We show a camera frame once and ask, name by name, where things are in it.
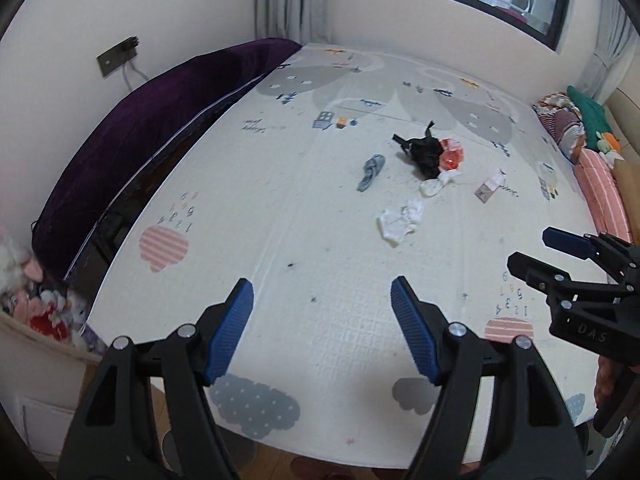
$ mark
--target screw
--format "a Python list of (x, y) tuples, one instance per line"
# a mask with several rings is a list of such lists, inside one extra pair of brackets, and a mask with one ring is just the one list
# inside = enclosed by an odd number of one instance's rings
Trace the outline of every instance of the screw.
[(121, 335), (113, 341), (113, 347), (116, 350), (124, 350), (127, 346), (129, 346), (129, 338), (126, 336)]
[(449, 325), (449, 333), (456, 337), (462, 337), (466, 334), (466, 326), (462, 323), (451, 323)]
[(519, 335), (516, 338), (516, 345), (518, 345), (523, 350), (529, 350), (529, 348), (531, 348), (533, 343), (531, 342), (531, 339), (529, 339), (527, 336)]
[(196, 327), (195, 325), (192, 325), (190, 323), (187, 323), (185, 325), (182, 325), (179, 329), (178, 329), (178, 335), (184, 339), (188, 339), (190, 337), (193, 337), (193, 335), (196, 333)]

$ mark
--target cable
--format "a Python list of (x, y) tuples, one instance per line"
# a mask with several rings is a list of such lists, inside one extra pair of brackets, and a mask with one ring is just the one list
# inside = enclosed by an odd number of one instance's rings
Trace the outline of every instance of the cable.
[(133, 69), (133, 71), (135, 73), (137, 73), (139, 76), (144, 78), (145, 81), (149, 81), (149, 78), (146, 76), (146, 74), (136, 68), (136, 66), (133, 64), (133, 60), (132, 59), (129, 59), (129, 64), (131, 65), (131, 68)]
[(126, 63), (122, 65), (122, 76), (124, 78), (124, 82), (127, 85), (127, 88), (129, 89), (129, 93), (131, 93), (131, 92), (133, 92), (133, 88), (131, 87), (131, 83), (129, 83), (129, 78), (127, 77), (126, 67), (127, 67)]

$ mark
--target play mat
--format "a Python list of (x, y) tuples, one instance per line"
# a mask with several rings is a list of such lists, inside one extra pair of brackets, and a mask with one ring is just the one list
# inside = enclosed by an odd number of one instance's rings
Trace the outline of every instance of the play mat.
[[(431, 121), (435, 137), (462, 144), (464, 161), (425, 198), (392, 136), (422, 137)], [(359, 192), (375, 154), (384, 166)], [(408, 201), (421, 209), (415, 232), (399, 244), (383, 239), (378, 218), (400, 216)], [(521, 251), (574, 279), (606, 280), (545, 248), (548, 226), (594, 231), (571, 163), (529, 106), (420, 60), (309, 45), (162, 184), (88, 322), (107, 343), (164, 338), (245, 277), (254, 311), (228, 374), (208, 392), (217, 423), (332, 462), (405, 468), (438, 389), (418, 375), (394, 318), (399, 275), (479, 336), (532, 336), (574, 421), (593, 416), (596, 356), (552, 338), (544, 295), (506, 269)], [(483, 380), (468, 460), (481, 455), (491, 394)]]

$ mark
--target purple velvet cushion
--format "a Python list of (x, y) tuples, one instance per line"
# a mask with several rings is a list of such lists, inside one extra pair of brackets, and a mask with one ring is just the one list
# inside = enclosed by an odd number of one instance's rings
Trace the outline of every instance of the purple velvet cushion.
[(300, 48), (289, 40), (233, 46), (194, 57), (125, 97), (80, 147), (44, 206), (32, 240), (43, 266), (62, 279), (111, 200), (181, 127)]

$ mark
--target electrical outlet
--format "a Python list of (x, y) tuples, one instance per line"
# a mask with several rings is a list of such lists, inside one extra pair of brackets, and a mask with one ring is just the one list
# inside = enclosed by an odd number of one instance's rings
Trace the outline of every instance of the electrical outlet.
[(100, 54), (97, 60), (102, 72), (102, 77), (107, 77), (111, 72), (124, 65), (129, 59), (135, 58), (138, 55), (136, 47), (139, 43), (138, 38), (132, 36)]

